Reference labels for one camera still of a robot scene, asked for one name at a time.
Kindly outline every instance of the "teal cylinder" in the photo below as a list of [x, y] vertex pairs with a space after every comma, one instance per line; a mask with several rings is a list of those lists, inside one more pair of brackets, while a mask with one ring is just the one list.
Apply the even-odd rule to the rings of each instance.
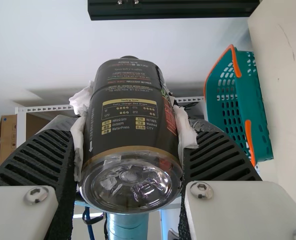
[[109, 240], [147, 240], [149, 213], [107, 214]]

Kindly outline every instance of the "white metal shelf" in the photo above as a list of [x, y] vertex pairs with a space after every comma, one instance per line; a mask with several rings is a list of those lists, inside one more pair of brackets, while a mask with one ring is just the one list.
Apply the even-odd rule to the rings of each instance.
[[[176, 101], [179, 104], [183, 103], [195, 103], [203, 101], [203, 96], [189, 96], [189, 97], [176, 97]], [[27, 106], [27, 107], [16, 107], [15, 113], [17, 114], [17, 141], [16, 147], [18, 148], [21, 144], [26, 141], [26, 114], [30, 113], [42, 113], [42, 112], [54, 112], [54, 111], [67, 111], [74, 110], [69, 105], [49, 105], [49, 106]]]

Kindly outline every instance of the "blue cable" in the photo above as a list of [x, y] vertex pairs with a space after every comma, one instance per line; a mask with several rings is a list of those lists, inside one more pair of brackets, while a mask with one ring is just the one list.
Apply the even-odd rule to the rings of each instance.
[[[89, 207], [85, 206], [84, 210], [86, 212], [86, 220], [90, 220], [90, 211]], [[88, 228], [88, 233], [89, 233], [89, 238], [90, 240], [95, 240], [94, 232], [93, 232], [93, 227], [91, 225], [87, 225]]]

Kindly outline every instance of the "teal plastic basket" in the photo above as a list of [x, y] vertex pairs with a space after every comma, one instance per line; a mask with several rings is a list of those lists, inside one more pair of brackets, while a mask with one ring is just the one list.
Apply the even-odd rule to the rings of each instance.
[[208, 121], [236, 141], [254, 166], [274, 157], [253, 52], [230, 45], [210, 71], [204, 96]]

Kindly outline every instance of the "orange basket handle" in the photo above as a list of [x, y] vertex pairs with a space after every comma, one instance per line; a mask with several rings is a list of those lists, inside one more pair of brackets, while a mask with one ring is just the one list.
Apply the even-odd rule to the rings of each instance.
[[255, 167], [256, 161], [255, 161], [254, 145], [253, 145], [253, 140], [252, 140], [252, 121], [250, 121], [249, 119], [246, 120], [244, 122], [244, 128], [245, 128], [246, 138], [247, 138], [247, 142], [248, 142], [249, 150], [250, 150], [250, 156], [251, 156], [250, 161], [251, 161], [251, 164], [253, 165], [253, 167]]

